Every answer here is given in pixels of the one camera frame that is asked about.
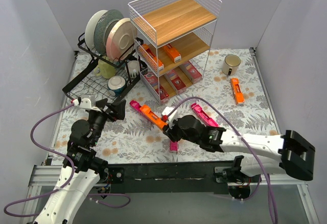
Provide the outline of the magenta toothpaste box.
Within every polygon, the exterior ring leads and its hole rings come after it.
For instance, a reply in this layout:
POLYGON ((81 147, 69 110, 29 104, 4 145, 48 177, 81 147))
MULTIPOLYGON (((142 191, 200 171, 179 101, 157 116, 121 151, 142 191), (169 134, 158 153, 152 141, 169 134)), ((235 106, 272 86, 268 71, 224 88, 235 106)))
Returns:
POLYGON ((135 100, 131 100, 129 104, 137 113, 141 114, 144 117, 148 117, 149 112, 151 111, 151 108, 148 105, 144 104, 141 106, 135 100))
POLYGON ((178 153, 178 142, 170 141, 169 150, 170 150, 170 153, 177 154, 178 153))
POLYGON ((219 127, 218 123, 211 118, 199 104, 193 103, 191 109, 206 126, 219 127))

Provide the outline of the orange toothpaste box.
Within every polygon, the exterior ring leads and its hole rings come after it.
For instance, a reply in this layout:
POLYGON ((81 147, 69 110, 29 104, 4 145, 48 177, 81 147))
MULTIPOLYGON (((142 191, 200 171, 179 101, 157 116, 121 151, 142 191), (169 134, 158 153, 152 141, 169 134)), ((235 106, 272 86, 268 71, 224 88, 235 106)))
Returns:
POLYGON ((160 59, 157 59, 157 57, 153 54, 147 44, 141 45, 141 47, 139 47, 139 51, 141 52, 143 58, 156 72, 159 72, 164 69, 164 64, 161 62, 160 59))
POLYGON ((231 78, 231 87, 233 90, 233 95, 235 98, 236 105, 243 105, 245 102, 243 93, 241 92, 240 84, 238 78, 231 78))
POLYGON ((144 117, 146 117, 161 131, 163 131, 164 127, 167 126, 167 122, 163 121, 161 117, 157 116, 148 105, 144 104, 143 106, 141 106, 140 111, 144 117))
POLYGON ((170 43, 163 46, 162 48, 174 63, 177 63, 181 60, 181 54, 177 51, 175 47, 171 46, 170 43))

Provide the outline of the red 3D toothpaste box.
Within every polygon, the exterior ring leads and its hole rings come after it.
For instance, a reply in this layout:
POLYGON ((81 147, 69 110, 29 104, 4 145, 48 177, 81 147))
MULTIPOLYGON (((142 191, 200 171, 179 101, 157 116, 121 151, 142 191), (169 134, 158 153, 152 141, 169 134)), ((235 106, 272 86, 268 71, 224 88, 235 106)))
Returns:
POLYGON ((149 89, 151 94, 156 98, 160 104, 167 103, 169 94, 164 87, 158 82, 158 77, 153 72, 148 72, 141 75, 141 79, 149 89))
POLYGON ((190 79, 192 84, 199 82, 202 79, 201 73, 197 68, 190 62, 187 61, 179 66, 183 73, 190 79))
POLYGON ((178 75, 178 73, 172 69, 164 74, 165 79, 173 88, 176 94, 181 94, 186 90, 186 85, 178 75))

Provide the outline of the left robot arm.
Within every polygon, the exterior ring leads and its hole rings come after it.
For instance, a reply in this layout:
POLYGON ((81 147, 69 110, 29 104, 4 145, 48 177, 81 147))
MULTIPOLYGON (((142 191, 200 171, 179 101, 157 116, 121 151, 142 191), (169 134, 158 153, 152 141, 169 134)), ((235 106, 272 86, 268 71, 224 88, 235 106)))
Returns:
POLYGON ((87 111, 88 119, 71 126, 57 183, 34 223, 72 223, 94 185, 104 183, 109 188, 124 181, 125 169, 97 157, 93 147, 106 122, 125 118, 126 100, 108 103, 107 99, 96 101, 94 96, 84 95, 72 100, 71 106, 87 111))

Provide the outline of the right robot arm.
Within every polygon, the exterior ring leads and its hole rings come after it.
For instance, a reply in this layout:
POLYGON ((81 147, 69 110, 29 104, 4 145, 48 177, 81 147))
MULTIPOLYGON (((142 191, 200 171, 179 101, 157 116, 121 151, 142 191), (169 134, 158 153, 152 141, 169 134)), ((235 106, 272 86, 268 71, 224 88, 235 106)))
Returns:
POLYGON ((311 181, 314 174, 315 147, 293 130, 284 135, 240 135, 223 127, 206 126, 192 115, 162 127, 171 141, 187 140, 208 152, 238 152, 231 169, 232 178, 242 182, 259 174, 286 174, 311 181))

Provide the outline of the white and teal bowl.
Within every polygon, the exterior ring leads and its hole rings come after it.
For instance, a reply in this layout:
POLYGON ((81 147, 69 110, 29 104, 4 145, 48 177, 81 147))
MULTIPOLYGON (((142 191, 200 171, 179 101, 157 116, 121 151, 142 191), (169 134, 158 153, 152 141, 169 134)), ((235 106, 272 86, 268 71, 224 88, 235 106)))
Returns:
POLYGON ((126 87, 126 80, 122 76, 113 76, 108 80, 107 86, 112 96, 119 96, 126 87))

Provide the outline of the pale yellow mug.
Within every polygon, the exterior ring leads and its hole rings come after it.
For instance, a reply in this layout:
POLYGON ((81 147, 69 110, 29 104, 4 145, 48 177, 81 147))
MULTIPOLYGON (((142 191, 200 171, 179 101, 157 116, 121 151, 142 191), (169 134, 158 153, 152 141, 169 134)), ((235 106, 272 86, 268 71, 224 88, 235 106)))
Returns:
POLYGON ((98 60, 98 65, 95 67, 94 73, 96 76, 102 76, 105 79, 110 79, 111 77, 115 76, 116 71, 112 65, 102 60, 98 60))

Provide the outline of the white upside-down cup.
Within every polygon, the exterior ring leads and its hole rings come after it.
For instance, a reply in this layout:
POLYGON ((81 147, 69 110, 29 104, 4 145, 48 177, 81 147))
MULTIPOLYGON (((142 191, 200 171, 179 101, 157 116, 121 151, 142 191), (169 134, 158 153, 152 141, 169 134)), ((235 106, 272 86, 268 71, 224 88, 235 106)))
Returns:
POLYGON ((135 79, 140 73, 139 62, 137 60, 131 60, 127 63, 127 66, 130 77, 135 79))

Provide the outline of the pink and cream plate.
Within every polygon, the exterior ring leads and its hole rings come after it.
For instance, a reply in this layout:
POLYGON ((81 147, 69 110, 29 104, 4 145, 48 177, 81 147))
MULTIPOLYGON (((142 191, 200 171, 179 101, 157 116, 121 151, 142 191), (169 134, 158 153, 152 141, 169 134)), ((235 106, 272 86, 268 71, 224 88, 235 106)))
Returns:
POLYGON ((130 18, 119 20, 110 31, 107 43, 106 54, 113 62, 125 59, 132 51, 134 38, 137 36, 137 28, 130 18))

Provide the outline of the cream white plate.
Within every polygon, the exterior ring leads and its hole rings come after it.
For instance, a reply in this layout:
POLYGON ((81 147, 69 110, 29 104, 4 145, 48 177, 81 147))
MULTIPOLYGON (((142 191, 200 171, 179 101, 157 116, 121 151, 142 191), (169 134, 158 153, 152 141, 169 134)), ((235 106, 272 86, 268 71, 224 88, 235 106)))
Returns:
POLYGON ((107 12, 107 10, 100 10, 96 12, 88 21, 86 28, 85 28, 85 43, 86 46, 92 50, 94 45, 94 33, 96 25, 99 21, 99 19, 107 12))

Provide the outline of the grey green patterned plate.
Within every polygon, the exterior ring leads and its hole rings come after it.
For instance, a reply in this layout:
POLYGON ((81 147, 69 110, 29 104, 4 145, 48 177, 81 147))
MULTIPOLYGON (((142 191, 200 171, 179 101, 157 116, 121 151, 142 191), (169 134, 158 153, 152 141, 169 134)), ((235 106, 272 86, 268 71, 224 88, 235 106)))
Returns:
POLYGON ((108 10, 99 19, 94 32, 95 50, 100 55, 106 55, 107 38, 115 24, 123 19, 123 14, 116 9, 108 10))

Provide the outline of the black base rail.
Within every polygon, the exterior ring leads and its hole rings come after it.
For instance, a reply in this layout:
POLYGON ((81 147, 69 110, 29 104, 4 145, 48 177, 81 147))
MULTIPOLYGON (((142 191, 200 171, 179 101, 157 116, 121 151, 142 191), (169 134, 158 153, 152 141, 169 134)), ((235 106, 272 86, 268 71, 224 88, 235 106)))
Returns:
POLYGON ((111 193, 213 192, 227 194, 227 184, 256 183, 233 161, 111 164, 98 184, 111 185, 111 193))

